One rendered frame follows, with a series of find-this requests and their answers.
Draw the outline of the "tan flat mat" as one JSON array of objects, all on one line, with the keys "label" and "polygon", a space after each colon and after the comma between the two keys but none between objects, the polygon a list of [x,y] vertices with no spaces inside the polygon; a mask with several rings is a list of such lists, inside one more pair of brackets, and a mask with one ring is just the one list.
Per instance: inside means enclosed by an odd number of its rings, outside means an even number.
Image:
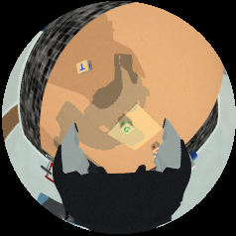
[{"label": "tan flat mat", "polygon": [[[134,130],[128,135],[120,130],[120,123],[126,118],[134,125]],[[163,128],[136,103],[107,134],[128,147],[137,150],[162,129]]]}]

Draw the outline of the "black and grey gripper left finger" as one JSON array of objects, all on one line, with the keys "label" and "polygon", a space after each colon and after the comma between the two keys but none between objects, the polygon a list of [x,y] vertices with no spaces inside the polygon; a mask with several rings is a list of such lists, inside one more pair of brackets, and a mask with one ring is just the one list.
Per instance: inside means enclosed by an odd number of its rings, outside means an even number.
[{"label": "black and grey gripper left finger", "polygon": [[53,164],[53,179],[62,204],[67,205],[66,192],[69,184],[77,177],[88,174],[89,162],[79,148],[76,123],[73,123],[58,146]]}]

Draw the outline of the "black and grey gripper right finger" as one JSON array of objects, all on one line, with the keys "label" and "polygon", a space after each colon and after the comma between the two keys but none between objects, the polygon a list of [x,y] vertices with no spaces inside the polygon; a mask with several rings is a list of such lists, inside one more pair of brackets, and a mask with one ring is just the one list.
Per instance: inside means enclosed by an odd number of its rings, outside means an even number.
[{"label": "black and grey gripper right finger", "polygon": [[159,146],[154,164],[156,171],[167,174],[176,182],[177,202],[182,202],[191,175],[190,157],[183,139],[167,118],[163,128],[163,143]]}]

